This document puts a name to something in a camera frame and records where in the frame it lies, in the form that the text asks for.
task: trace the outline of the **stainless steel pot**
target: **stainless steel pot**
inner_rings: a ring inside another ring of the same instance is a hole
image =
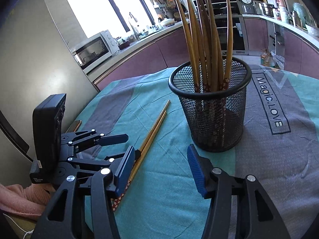
[[[272,9],[275,7],[273,4],[261,2],[259,4],[259,7],[260,7],[260,10],[262,11],[263,15],[269,16],[269,17],[274,17]]]

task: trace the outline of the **mesh pencil cup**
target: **mesh pencil cup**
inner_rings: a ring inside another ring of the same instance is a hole
[[[178,95],[192,139],[199,148],[224,152],[240,141],[250,80],[251,69],[237,58],[232,58],[229,88],[225,91],[203,93],[201,83],[201,93],[196,93],[190,62],[171,73],[168,86]]]

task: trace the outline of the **bowl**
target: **bowl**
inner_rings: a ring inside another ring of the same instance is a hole
[[[315,37],[319,37],[319,28],[317,27],[311,27],[309,25],[306,24],[306,28],[308,30],[308,34],[315,36]]]
[[[162,25],[163,28],[166,28],[166,27],[174,25],[175,24],[175,19],[167,19],[167,18],[165,18],[164,20],[162,20],[160,22],[160,24]]]

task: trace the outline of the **white cable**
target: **white cable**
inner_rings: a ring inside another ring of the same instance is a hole
[[[4,214],[6,217],[10,218],[12,220],[13,223],[16,224],[17,227],[19,227],[22,231],[24,231],[25,233],[27,233],[27,231],[23,230],[10,216]]]
[[[32,231],[29,231],[29,232],[23,230],[23,229],[22,229],[10,216],[8,216],[7,214],[4,214],[4,213],[3,213],[3,215],[5,215],[6,217],[10,218],[10,219],[12,220],[12,222],[16,224],[17,227],[19,227],[22,231],[25,232],[25,234],[24,234],[24,236],[23,236],[23,239],[25,239],[27,235],[31,235],[31,234],[33,233],[33,230],[32,230]]]
[[[26,236],[27,236],[27,235],[31,235],[31,234],[33,233],[33,231],[34,231],[34,230],[32,230],[32,231],[30,231],[30,232],[27,232],[27,233],[24,235],[23,239],[26,239]]]

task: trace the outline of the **pink cabinet door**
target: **pink cabinet door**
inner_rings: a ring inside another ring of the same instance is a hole
[[[302,40],[293,33],[284,30],[285,38],[285,71],[301,73],[301,43]]]
[[[300,74],[319,79],[319,51],[304,41],[301,42],[301,50]]]
[[[186,39],[183,28],[161,38],[156,42],[163,55],[167,67],[178,67],[189,61]]]
[[[263,19],[244,18],[250,51],[268,49],[267,22]]]
[[[113,70],[97,84],[97,87],[100,90],[103,90],[113,81],[155,73],[165,68],[167,68],[167,66],[164,58],[158,45],[155,43],[134,55],[132,58]]]

